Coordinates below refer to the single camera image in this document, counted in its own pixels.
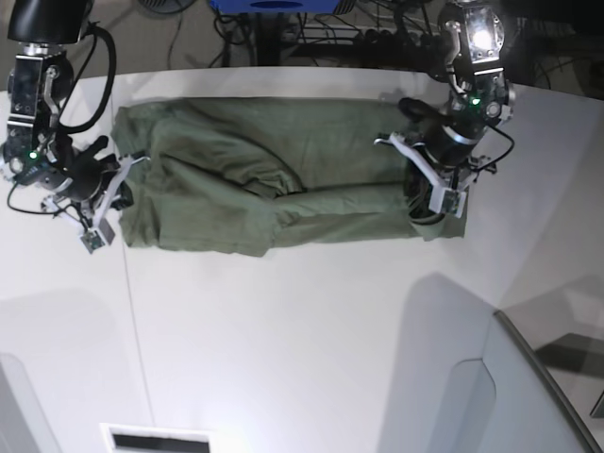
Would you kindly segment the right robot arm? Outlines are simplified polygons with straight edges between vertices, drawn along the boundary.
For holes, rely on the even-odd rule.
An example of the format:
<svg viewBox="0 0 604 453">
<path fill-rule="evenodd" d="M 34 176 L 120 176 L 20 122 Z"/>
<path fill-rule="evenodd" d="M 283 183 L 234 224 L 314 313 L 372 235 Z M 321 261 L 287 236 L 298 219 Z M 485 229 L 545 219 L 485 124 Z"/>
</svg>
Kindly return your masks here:
<svg viewBox="0 0 604 453">
<path fill-rule="evenodd" d="M 1 170 L 13 188 L 38 184 L 51 194 L 41 215 L 66 217 L 82 237 L 107 236 L 109 210 L 130 206 L 126 177 L 143 153 L 102 159 L 109 139 L 101 136 L 83 150 L 73 136 L 91 129 L 103 116 L 112 92 L 117 54 L 103 27 L 91 22 L 91 1 L 17 1 L 8 23 L 8 38 L 22 45 L 8 77 L 7 137 L 1 146 Z M 61 117 L 81 75 L 68 60 L 66 48 L 90 37 L 108 50 L 109 72 L 100 103 L 92 117 L 67 126 Z"/>
</svg>

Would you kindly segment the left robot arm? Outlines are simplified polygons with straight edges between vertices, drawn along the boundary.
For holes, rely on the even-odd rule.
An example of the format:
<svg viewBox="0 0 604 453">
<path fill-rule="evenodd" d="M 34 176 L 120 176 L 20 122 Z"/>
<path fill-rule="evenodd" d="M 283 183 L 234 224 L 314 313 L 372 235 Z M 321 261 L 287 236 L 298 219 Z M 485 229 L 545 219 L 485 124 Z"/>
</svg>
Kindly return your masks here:
<svg viewBox="0 0 604 453">
<path fill-rule="evenodd" d="M 512 117 L 515 93 L 504 75 L 505 30 L 495 8 L 487 1 L 447 1 L 438 28 L 431 75 L 448 87 L 446 102 L 433 107 L 401 98 L 397 106 L 409 129 L 375 140 L 409 162 L 409 214 L 418 225 L 462 217 L 470 185 L 483 173 L 496 173 L 510 154 L 474 153 L 489 131 L 510 138 L 500 125 Z"/>
</svg>

